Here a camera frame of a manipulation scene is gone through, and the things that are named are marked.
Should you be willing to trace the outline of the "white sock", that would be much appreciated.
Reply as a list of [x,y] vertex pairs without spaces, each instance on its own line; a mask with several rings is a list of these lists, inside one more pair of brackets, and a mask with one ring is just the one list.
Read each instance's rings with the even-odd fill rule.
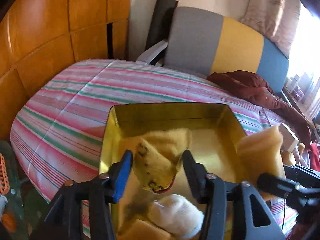
[[148,219],[177,239],[191,239],[202,228],[204,214],[185,197],[171,194],[153,201]]

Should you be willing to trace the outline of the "yellow sponge chunk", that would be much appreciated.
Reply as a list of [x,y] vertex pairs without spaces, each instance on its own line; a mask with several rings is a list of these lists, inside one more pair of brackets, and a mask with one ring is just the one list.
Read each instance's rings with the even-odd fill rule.
[[305,145],[302,142],[300,142],[291,152],[281,150],[281,157],[283,160],[283,164],[288,166],[300,165],[300,166],[307,167],[307,164],[302,157],[304,148],[305,148]]

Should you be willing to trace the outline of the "white cardboard box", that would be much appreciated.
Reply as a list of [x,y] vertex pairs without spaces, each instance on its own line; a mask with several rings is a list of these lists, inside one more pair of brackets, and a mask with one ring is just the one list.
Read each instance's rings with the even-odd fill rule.
[[285,151],[292,152],[293,149],[298,145],[299,139],[293,133],[293,131],[284,123],[279,125],[279,131],[283,136],[282,149]]

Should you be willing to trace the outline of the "gold tray with maroon rim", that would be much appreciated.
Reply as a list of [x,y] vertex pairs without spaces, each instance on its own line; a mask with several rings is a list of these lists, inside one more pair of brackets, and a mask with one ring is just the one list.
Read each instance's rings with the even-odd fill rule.
[[236,153],[245,137],[229,106],[220,103],[137,103],[113,106],[108,114],[100,155],[100,172],[133,153],[133,167],[123,197],[111,206],[117,239],[126,239],[136,220],[148,220],[154,200],[171,194],[192,204],[182,153],[222,180],[239,183],[248,175]]

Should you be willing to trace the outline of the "red blanket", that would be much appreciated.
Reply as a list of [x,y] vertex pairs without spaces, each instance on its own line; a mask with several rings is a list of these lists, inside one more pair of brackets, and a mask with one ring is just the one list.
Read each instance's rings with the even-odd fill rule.
[[319,150],[315,142],[308,147],[308,154],[310,158],[311,169],[319,172],[320,171]]

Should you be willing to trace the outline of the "striped pink green bedspread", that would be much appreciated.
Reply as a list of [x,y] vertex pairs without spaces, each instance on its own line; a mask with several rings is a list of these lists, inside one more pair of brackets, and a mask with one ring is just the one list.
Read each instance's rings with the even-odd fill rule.
[[283,122],[205,78],[129,61],[86,60],[57,74],[24,105],[11,127],[11,146],[31,183],[50,201],[65,181],[98,174],[112,106],[154,102],[225,103],[246,134]]

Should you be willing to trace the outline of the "wooden side shelf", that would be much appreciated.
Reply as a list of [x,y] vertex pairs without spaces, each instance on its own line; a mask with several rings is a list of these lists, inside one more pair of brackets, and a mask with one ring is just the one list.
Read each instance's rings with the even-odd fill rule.
[[298,109],[319,132],[319,76],[306,73],[286,78],[285,89],[294,99]]

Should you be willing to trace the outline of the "maroon puffer jacket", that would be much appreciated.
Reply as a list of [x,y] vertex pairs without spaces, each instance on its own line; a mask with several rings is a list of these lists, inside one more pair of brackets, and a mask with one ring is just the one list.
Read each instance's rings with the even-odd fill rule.
[[272,110],[291,125],[300,142],[305,146],[310,145],[311,134],[306,118],[288,103],[280,100],[267,81],[258,74],[243,70],[227,73],[214,72],[207,77],[207,80],[237,98]]

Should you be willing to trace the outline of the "orange plastic rack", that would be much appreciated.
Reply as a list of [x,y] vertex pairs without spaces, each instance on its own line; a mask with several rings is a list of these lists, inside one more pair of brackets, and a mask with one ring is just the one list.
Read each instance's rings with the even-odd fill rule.
[[0,192],[1,195],[6,195],[10,191],[10,184],[3,154],[0,154],[0,161]]

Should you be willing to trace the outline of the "grey yellow blue chair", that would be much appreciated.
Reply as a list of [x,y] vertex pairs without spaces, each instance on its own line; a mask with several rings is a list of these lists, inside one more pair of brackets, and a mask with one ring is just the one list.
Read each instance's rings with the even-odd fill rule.
[[254,29],[220,14],[191,7],[174,10],[169,38],[142,53],[150,64],[161,53],[163,67],[206,78],[243,70],[258,74],[280,93],[289,68],[287,57]]

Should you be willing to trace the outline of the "black rolled mat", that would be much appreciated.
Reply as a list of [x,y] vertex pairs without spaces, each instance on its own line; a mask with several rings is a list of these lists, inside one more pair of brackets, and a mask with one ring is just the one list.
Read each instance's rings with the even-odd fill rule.
[[172,17],[178,0],[156,0],[145,50],[169,37]]

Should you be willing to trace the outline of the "orange wooden wardrobe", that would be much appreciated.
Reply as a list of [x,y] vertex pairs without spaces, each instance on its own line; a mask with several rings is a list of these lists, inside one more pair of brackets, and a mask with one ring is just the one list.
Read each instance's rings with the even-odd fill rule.
[[126,59],[131,0],[15,0],[1,21],[1,139],[16,114],[75,62]]

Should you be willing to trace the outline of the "pink patterned curtain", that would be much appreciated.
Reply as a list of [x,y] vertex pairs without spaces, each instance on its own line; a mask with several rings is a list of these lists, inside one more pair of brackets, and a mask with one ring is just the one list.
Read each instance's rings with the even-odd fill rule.
[[264,35],[289,57],[299,15],[299,0],[249,0],[240,22]]

